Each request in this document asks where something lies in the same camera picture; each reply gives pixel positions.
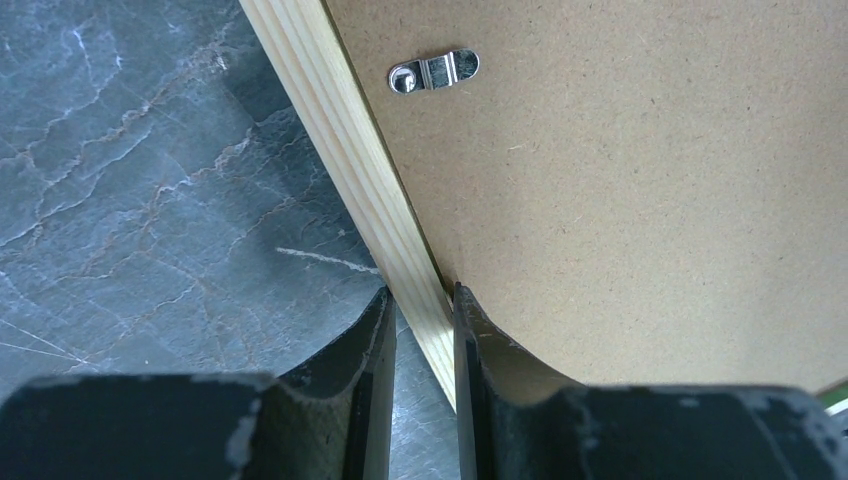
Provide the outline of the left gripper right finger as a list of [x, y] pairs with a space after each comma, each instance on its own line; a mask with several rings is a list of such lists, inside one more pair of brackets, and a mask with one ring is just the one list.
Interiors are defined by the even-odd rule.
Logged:
[[810, 394], [763, 385], [587, 386], [453, 294], [465, 479], [843, 479], [847, 441]]

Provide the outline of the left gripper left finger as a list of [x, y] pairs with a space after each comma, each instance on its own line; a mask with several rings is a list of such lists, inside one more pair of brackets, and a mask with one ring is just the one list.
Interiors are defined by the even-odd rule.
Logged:
[[282, 375], [35, 378], [1, 407], [5, 479], [384, 479], [396, 304], [381, 288]]

